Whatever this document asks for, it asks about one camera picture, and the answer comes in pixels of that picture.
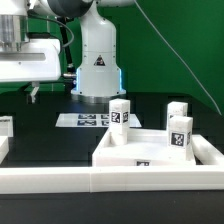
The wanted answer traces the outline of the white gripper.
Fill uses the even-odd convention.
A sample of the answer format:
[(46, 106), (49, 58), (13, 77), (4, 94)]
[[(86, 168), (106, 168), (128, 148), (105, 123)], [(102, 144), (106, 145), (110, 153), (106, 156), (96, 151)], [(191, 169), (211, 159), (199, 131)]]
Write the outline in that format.
[(36, 101), (37, 81), (55, 81), (61, 75), (58, 39), (31, 39), (18, 52), (0, 52), (0, 82), (32, 82), (30, 102)]

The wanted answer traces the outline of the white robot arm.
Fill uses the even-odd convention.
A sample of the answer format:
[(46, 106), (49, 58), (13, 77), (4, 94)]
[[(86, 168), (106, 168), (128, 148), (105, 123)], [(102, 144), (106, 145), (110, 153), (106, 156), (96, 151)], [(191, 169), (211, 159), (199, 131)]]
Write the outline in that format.
[(77, 18), (81, 25), (82, 63), (73, 74), (74, 97), (104, 103), (126, 94), (116, 63), (116, 28), (98, 7), (122, 7), (134, 0), (0, 0), (0, 83), (55, 81), (61, 76), (56, 38), (28, 34), (28, 18)]

